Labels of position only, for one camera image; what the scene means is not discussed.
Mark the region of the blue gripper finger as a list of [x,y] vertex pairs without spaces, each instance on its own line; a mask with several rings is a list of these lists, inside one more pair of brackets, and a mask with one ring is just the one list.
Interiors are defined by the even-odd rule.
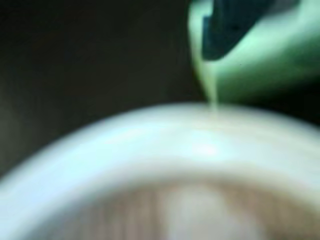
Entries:
[[273,0],[214,0],[203,18],[201,56],[216,61],[242,40],[274,4]]

